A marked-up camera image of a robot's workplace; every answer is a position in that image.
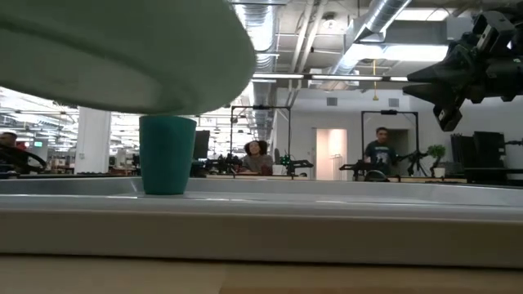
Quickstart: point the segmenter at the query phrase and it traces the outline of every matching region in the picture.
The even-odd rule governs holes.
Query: man
[[[0,135],[0,145],[15,148],[16,139],[18,139],[18,136],[15,133],[6,131],[5,133]]]
[[[387,145],[388,130],[386,127],[379,127],[376,130],[377,140],[370,142],[365,149],[365,162],[372,163],[376,169],[389,175],[391,165],[396,164],[396,152]]]
[[[16,139],[18,136],[12,132],[4,132],[0,135],[0,145],[6,147],[16,148]],[[2,157],[3,154],[6,156],[16,158],[19,162],[26,163],[29,157],[21,152],[14,152],[12,149],[2,148],[0,146],[0,172],[10,172],[15,171],[18,173],[27,173],[24,167],[17,167],[10,163],[8,160]]]

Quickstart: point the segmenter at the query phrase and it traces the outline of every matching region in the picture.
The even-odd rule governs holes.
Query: white wall
[[[377,126],[397,129],[410,129],[413,125],[402,116],[376,115],[366,119],[365,143],[375,138]],[[314,128],[318,129],[347,129],[346,162],[356,163],[361,159],[361,123],[360,113],[345,114],[331,113],[293,113],[291,153],[297,159],[307,159],[313,163],[312,153],[315,147]]]
[[[272,126],[272,138],[274,148],[278,148],[280,155],[283,156],[288,149],[288,120],[278,111],[275,113]]]
[[[74,172],[107,172],[111,112],[80,107]]]
[[[285,105],[288,89],[279,88],[277,91],[278,105]],[[327,97],[337,98],[337,106],[327,106]],[[410,98],[404,96],[401,90],[378,90],[378,101],[373,100],[374,90],[361,92],[353,91],[323,91],[315,89],[301,89],[294,102],[293,112],[329,112],[340,113],[355,112],[359,110],[384,110],[389,109],[389,98],[400,99],[397,110],[410,109]]]

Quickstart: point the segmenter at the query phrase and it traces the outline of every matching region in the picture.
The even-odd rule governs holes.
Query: white pillar
[[[78,140],[74,173],[107,172],[111,112],[79,107]]]
[[[275,121],[276,124],[273,126],[275,148],[278,148],[279,154],[284,156],[285,152],[288,152],[288,120],[279,111],[276,111]]]

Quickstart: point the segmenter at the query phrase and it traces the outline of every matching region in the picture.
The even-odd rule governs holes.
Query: gray t-shirt
[[[267,166],[272,168],[272,157],[270,155],[245,156],[242,161],[244,162],[243,167],[247,168],[251,172],[262,172],[262,167]]]

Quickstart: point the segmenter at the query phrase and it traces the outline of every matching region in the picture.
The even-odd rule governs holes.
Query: metal frame
[[[377,76],[368,74],[359,75],[336,75],[336,74],[312,74],[312,73],[254,73],[253,81],[257,79],[274,80],[315,80],[315,81],[357,81],[357,82],[408,82],[407,77]]]
[[[229,152],[232,154],[232,135],[233,135],[233,121],[235,116],[235,109],[253,109],[253,110],[271,110],[271,109],[286,109],[288,111],[288,146],[287,151],[291,154],[291,107],[290,106],[231,106],[230,107],[230,148]]]
[[[412,114],[415,117],[415,122],[416,122],[416,151],[419,152],[419,113],[418,113],[418,111],[395,111],[395,110],[362,111],[361,112],[361,159],[365,159],[365,132],[364,132],[365,114],[381,114],[381,115]]]

